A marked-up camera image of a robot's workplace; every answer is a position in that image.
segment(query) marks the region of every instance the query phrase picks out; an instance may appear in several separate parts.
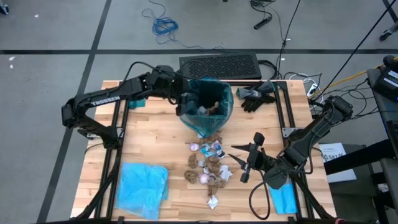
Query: wooden tabletop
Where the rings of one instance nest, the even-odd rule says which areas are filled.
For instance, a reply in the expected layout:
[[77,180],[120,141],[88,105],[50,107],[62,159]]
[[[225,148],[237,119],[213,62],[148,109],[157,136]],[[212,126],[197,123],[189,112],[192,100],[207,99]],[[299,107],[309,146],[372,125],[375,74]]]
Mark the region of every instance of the wooden tabletop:
[[[287,80],[286,82],[296,127],[306,127],[312,121],[312,117],[303,82],[301,80]],[[119,81],[104,81],[102,89],[117,86],[118,83]],[[284,99],[282,91],[280,91],[280,96],[281,99]],[[248,153],[233,149],[231,145],[252,142],[254,133],[260,132],[266,139],[263,145],[266,153],[276,156],[283,148],[276,104],[262,105],[256,112],[247,113],[241,108],[242,102],[234,94],[232,115],[221,129],[224,152],[246,160]],[[124,102],[121,103],[118,126],[121,124],[123,108]],[[289,126],[284,100],[282,100],[282,109],[286,125]],[[109,126],[113,110],[114,103],[97,107],[95,120]],[[239,164],[226,155],[221,163],[229,165],[233,175],[229,178],[226,187],[217,192],[216,197],[219,204],[214,210],[206,204],[209,200],[207,186],[201,185],[199,182],[190,184],[184,179],[184,172],[190,169],[187,166],[188,157],[193,153],[189,150],[189,143],[197,140],[196,133],[180,121],[175,115],[175,106],[170,105],[167,100],[149,98],[145,107],[129,110],[122,164],[123,162],[156,164],[169,170],[169,199],[162,202],[159,221],[258,221],[251,213],[248,202],[250,191],[261,181],[258,172],[251,172],[248,183],[240,182],[242,170]],[[88,147],[98,143],[101,143],[101,139],[89,141]],[[104,156],[103,146],[93,147],[86,153],[71,217],[82,212],[97,192]],[[197,152],[197,158],[204,158],[203,154]],[[326,211],[335,216],[335,208],[320,152],[313,150],[312,158],[314,171],[313,174],[307,175],[308,186]],[[104,196],[102,216],[106,211],[108,194],[109,189]],[[303,216],[306,216],[305,203],[300,190],[299,195]],[[267,202],[264,188],[260,188],[254,193],[252,204],[258,214],[261,216],[266,214]],[[116,220],[118,216],[125,216],[126,220],[142,220],[140,217],[114,208],[113,219]],[[271,201],[271,215],[268,221],[286,221],[288,216],[294,215],[276,214]]]

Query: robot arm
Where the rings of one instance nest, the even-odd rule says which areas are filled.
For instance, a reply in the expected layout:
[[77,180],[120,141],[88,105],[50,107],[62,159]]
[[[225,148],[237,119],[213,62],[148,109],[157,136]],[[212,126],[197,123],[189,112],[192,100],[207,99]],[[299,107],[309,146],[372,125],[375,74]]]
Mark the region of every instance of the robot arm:
[[249,180],[251,169],[263,170],[265,172],[264,182],[273,189],[281,188],[286,183],[287,177],[290,176],[302,189],[319,216],[332,220],[333,217],[327,214],[318,203],[308,187],[299,178],[298,173],[303,172],[302,168],[310,156],[313,145],[328,134],[335,124],[350,119],[352,114],[352,105],[339,96],[329,96],[323,105],[323,113],[304,129],[292,132],[285,139],[285,147],[276,158],[267,156],[264,148],[261,148],[261,151],[257,150],[264,143],[264,136],[261,133],[254,135],[254,144],[232,146],[249,152],[246,162],[230,154],[244,170],[241,182],[246,183]]
[[117,87],[77,95],[62,106],[62,124],[67,128],[80,128],[85,137],[100,136],[105,148],[120,146],[116,128],[103,126],[86,115],[89,108],[119,100],[142,100],[149,96],[167,98],[177,105],[176,115],[196,113],[197,95],[190,92],[188,80],[169,66],[159,65],[152,73],[124,80]]

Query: blue cable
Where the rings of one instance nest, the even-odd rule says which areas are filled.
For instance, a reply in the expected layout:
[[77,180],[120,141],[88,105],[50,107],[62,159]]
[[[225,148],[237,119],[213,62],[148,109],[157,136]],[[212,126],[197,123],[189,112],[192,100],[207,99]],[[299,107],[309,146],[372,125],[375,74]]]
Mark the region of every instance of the blue cable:
[[[178,24],[172,18],[164,16],[166,14],[166,8],[164,7],[164,5],[162,5],[161,3],[153,2],[151,0],[148,0],[148,1],[150,3],[152,3],[152,4],[156,4],[156,5],[162,6],[163,10],[164,10],[163,13],[159,17],[156,17],[154,15],[153,10],[150,9],[150,8],[146,8],[146,9],[142,10],[142,12],[141,12],[143,17],[150,18],[150,19],[154,20],[154,24],[152,25],[152,33],[155,34],[156,42],[158,44],[166,44],[167,42],[172,41],[172,42],[177,42],[180,45],[182,45],[182,46],[184,46],[184,47],[186,47],[188,49],[200,48],[200,49],[204,50],[205,52],[208,52],[208,51],[211,51],[211,50],[225,50],[227,52],[237,52],[237,51],[226,50],[222,46],[217,46],[217,47],[213,47],[210,50],[206,50],[204,47],[199,46],[199,45],[187,46],[187,45],[181,43],[181,41],[179,41],[179,40],[177,40],[175,38],[175,34],[174,34],[174,32],[178,29]],[[150,15],[149,16],[144,15],[144,12],[146,10],[150,11]],[[160,42],[159,41],[159,37],[161,37],[161,36],[167,36],[169,39],[166,40],[166,41]]]

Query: gray floor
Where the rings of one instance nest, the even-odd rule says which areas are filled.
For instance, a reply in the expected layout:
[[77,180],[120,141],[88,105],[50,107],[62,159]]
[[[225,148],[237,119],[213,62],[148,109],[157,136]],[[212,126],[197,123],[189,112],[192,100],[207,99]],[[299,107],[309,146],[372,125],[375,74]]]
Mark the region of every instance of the gray floor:
[[[0,15],[1,50],[89,50],[100,21],[105,0],[8,0],[11,13]],[[187,45],[229,49],[279,49],[279,23],[273,20],[259,30],[252,27],[262,19],[248,1],[158,0],[167,16],[179,24],[177,38]],[[277,0],[283,32],[297,0]],[[112,0],[98,49],[183,49],[176,43],[158,45],[152,21],[141,16],[151,7],[147,1]],[[385,10],[381,0],[303,0],[292,23],[286,49],[354,49]],[[393,25],[389,14],[381,20],[361,49],[398,49],[398,34],[379,42],[378,37]],[[103,80],[121,79],[136,61],[178,67],[184,55],[97,55],[86,91],[98,90]],[[258,54],[258,59],[276,61],[276,54]],[[348,54],[284,54],[281,73],[322,72],[321,87],[335,75]],[[355,55],[337,80],[382,63],[385,54]],[[36,222],[65,128],[60,108],[76,94],[88,55],[0,55],[0,223]],[[132,74],[148,71],[137,66]],[[271,71],[261,68],[263,78]],[[338,88],[357,84],[365,76],[344,82]],[[346,98],[360,111],[364,103]],[[366,111],[375,107],[368,100]],[[331,130],[323,142],[372,144],[387,138],[378,114],[348,121]],[[48,221],[66,220],[75,196],[86,140],[73,133]]]

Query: power strip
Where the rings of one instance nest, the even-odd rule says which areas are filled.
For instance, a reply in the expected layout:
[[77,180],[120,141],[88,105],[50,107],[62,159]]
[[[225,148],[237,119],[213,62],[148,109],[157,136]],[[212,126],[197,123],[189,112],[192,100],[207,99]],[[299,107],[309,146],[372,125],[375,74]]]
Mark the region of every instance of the power strip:
[[312,95],[315,93],[315,91],[317,90],[317,88],[318,88],[318,85],[315,84],[315,83],[313,83],[312,86],[311,86],[311,88],[310,88],[309,91],[307,92],[307,97],[312,96]]

